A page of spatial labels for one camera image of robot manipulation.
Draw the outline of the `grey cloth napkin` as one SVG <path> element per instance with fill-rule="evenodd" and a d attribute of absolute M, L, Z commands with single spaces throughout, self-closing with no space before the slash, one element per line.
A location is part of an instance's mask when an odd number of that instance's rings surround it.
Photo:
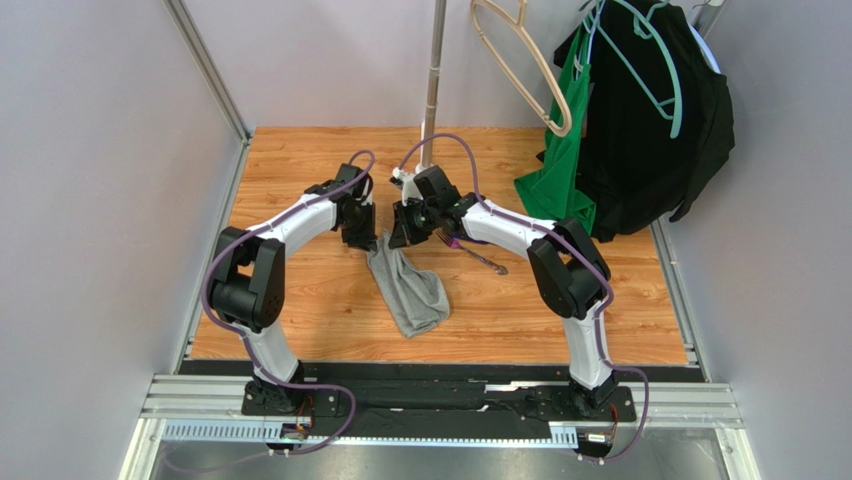
<path fill-rule="evenodd" d="M 384 230 L 367 252 L 367 265 L 398 330 L 410 339 L 447 320 L 451 305 L 441 278 L 415 267 L 402 249 L 391 249 L 390 239 Z"/>

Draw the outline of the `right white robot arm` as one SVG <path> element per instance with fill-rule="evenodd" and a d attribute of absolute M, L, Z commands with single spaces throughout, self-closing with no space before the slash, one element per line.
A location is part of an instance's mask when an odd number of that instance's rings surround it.
<path fill-rule="evenodd" d="M 601 325 L 611 273 L 580 222 L 572 217 L 535 219 L 475 192 L 461 195 L 437 166 L 417 174 L 395 168 L 391 181 L 401 198 L 393 206 L 390 248 L 418 245 L 434 233 L 445 233 L 527 260 L 540 297 L 563 321 L 569 373 L 581 398 L 592 408 L 606 403 L 617 385 Z"/>

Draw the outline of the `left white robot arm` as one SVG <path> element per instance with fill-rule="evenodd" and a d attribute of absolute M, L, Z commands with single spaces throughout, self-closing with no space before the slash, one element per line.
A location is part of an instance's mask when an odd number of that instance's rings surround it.
<path fill-rule="evenodd" d="M 315 237 L 338 231 L 343 243 L 377 247 L 373 181 L 365 169 L 342 164 L 334 179 L 308 188 L 298 202 L 252 227 L 228 227 L 217 239 L 201 301 L 217 325 L 237 334 L 253 363 L 249 392 L 294 408 L 301 401 L 304 368 L 279 322 L 285 302 L 287 259 Z"/>

